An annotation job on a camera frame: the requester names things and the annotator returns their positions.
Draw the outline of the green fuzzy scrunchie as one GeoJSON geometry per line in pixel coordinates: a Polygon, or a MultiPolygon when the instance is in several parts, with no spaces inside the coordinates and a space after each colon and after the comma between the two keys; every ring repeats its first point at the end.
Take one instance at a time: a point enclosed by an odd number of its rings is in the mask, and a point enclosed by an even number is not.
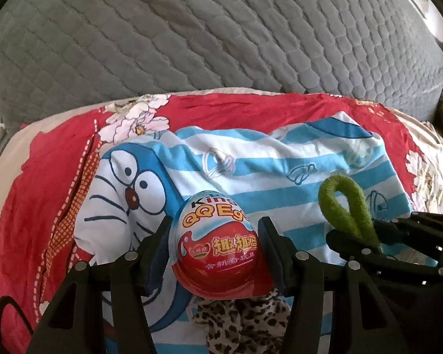
{"type": "Polygon", "coordinates": [[[334,229],[367,246],[380,246],[364,193],[352,178],[343,175],[326,178],[319,186],[317,201],[334,229]]]}

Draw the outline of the leopard print scrunchie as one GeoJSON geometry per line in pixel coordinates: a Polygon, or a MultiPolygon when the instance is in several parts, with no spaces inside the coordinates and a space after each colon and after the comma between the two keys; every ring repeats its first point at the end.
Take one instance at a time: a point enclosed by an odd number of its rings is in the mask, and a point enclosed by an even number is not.
{"type": "Polygon", "coordinates": [[[291,307],[276,292],[238,300],[193,298],[190,317],[209,353],[279,353],[291,307]]]}

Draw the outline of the red surprise egg toy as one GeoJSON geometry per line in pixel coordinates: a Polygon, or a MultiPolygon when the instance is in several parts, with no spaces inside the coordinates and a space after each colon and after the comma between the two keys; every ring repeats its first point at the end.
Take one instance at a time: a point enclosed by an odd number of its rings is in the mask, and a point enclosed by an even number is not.
{"type": "Polygon", "coordinates": [[[240,205],[219,192],[199,192],[179,208],[169,253],[177,281],[196,296],[235,300],[273,290],[256,231],[240,205]]]}

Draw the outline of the red floral quilt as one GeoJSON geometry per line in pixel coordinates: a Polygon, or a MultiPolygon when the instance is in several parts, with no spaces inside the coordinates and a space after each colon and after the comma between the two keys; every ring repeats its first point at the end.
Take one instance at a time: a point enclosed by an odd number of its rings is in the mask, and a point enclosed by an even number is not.
{"type": "Polygon", "coordinates": [[[130,137],[190,126],[271,133],[339,112],[383,137],[414,211],[443,214],[443,140],[413,117],[372,101],[255,90],[153,94],[76,109],[17,133],[0,157],[0,298],[19,305],[3,314],[4,346],[24,353],[70,269],[81,260],[92,265],[74,229],[105,147],[103,129],[130,137]]]}

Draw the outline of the blue striped Doraemon cloth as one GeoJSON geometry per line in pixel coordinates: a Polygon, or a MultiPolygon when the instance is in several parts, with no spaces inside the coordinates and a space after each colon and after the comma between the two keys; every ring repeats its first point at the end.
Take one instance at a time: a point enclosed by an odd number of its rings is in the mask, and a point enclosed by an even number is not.
{"type": "MultiPolygon", "coordinates": [[[[101,136],[105,147],[74,229],[92,265],[134,251],[164,217],[206,190],[233,199],[250,224],[270,217],[297,248],[332,264],[340,257],[326,245],[330,224],[317,201],[326,178],[352,178],[376,219],[415,210],[383,137],[343,112],[271,133],[190,126],[133,137],[103,129],[101,136]]],[[[166,265],[161,284],[142,299],[159,353],[209,353],[203,328],[190,317],[195,297],[166,265]]]]}

